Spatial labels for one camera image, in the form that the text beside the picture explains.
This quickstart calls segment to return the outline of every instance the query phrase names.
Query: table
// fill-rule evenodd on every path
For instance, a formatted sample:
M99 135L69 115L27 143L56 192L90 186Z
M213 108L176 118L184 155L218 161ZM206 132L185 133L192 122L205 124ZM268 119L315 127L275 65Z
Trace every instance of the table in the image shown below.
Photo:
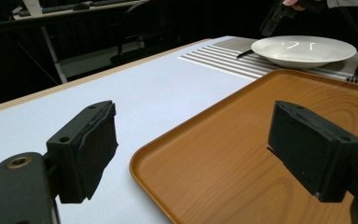
M0 162L46 152L46 141L84 107L116 104L118 148L93 198L60 204L62 223L169 223L132 179L132 155L148 142L252 82L178 58L232 39L200 41L0 105Z

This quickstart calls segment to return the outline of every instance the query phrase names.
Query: striped placemat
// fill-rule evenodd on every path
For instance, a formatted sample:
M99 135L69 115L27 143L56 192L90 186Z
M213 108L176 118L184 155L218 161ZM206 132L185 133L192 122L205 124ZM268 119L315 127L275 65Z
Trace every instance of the striped placemat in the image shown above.
M179 59L249 80L256 80L275 69L282 68L254 52L237 59L237 55L250 49L254 42L253 39L233 37L181 55ZM357 64L358 52L348 60L305 71L345 80L353 74Z

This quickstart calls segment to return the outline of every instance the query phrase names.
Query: gripper screw hole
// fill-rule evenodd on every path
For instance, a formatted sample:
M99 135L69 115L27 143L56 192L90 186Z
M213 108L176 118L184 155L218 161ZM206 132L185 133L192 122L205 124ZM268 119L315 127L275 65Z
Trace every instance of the gripper screw hole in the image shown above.
M69 141L69 137L62 137L62 138L60 138L60 142L62 142L62 143L65 143L65 142L67 142L67 141Z
M11 162L9 162L7 167L10 169L17 169L17 168L27 165L28 163L31 162L31 160L32 160L31 157L18 157L16 159L12 160Z

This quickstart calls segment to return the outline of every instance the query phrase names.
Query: plate rim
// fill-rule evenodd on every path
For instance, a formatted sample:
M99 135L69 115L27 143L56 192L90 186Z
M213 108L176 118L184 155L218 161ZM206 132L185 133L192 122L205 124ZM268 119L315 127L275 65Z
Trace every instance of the plate rim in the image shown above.
M320 60L320 61L302 61L302 60L292 60L292 59L285 59L285 58L276 58L276 57L271 57L270 55L266 54L266 53L263 53L261 52L261 50L257 49L256 48L256 45L260 45L260 43L262 42L265 42L265 41L270 41L270 40L274 40L274 39L282 39L282 38L288 38L288 37L291 37L291 38L314 38L314 39L324 39L324 40L328 40L328 41L333 41L333 42L337 42L337 43L340 43L342 46L347 46L349 48L349 53L347 56L345 57L340 57L340 58L337 58L335 60ZM333 62L339 62L339 61L343 61L343 60L346 60L346 59L349 59L350 57L352 57L353 55L356 54L357 52L357 49L354 45L350 44L350 43L347 43L345 41L342 41L342 40L337 40L337 39L333 39L333 38L328 38L328 37L322 37L322 36L314 36L314 35L277 35L277 36L272 36L272 37L266 37L266 38L262 38L262 39L259 39L259 40L256 40L252 46L252 51L263 56L263 57L266 57L268 59L272 59L272 60L279 60L279 61L282 61L282 62L288 62L288 63L309 63L309 64L312 64L312 63L333 63Z

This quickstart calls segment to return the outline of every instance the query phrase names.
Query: white plate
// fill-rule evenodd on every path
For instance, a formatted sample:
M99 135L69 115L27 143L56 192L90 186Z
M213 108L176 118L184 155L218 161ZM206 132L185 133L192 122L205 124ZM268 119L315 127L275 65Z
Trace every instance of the white plate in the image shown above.
M252 45L252 51L282 67L310 69L348 59L357 50L335 39L287 35L257 40Z

